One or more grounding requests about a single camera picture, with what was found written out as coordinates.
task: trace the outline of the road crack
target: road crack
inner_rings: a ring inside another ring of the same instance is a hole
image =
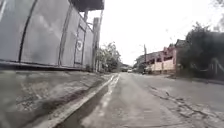
[[[167,108],[171,111],[176,111],[178,115],[195,125],[195,127],[223,128],[224,120],[209,108],[198,104],[192,104],[183,98],[174,97],[167,91],[159,90],[158,88],[151,86],[149,87],[152,91],[152,95],[164,100],[165,102],[174,103],[175,107],[172,108],[172,110],[169,107]]]

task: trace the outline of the fence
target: fence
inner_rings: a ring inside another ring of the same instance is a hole
[[[68,0],[0,0],[0,62],[92,66],[94,34]]]

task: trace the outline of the asphalt road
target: asphalt road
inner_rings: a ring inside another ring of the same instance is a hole
[[[85,128],[223,128],[224,86],[121,73]]]

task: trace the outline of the concrete wall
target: concrete wall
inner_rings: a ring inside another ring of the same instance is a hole
[[[93,32],[68,0],[1,1],[0,62],[92,66]]]
[[[164,70],[174,70],[175,68],[173,59],[164,61],[163,65],[164,65]]]
[[[155,64],[151,65],[151,69],[152,71],[174,70],[175,69],[174,59],[166,60],[163,62],[156,62]]]

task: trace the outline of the house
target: house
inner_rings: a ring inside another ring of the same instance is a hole
[[[137,67],[146,65],[146,70],[152,73],[174,73],[176,67],[176,47],[171,44],[162,51],[141,55],[137,59]]]

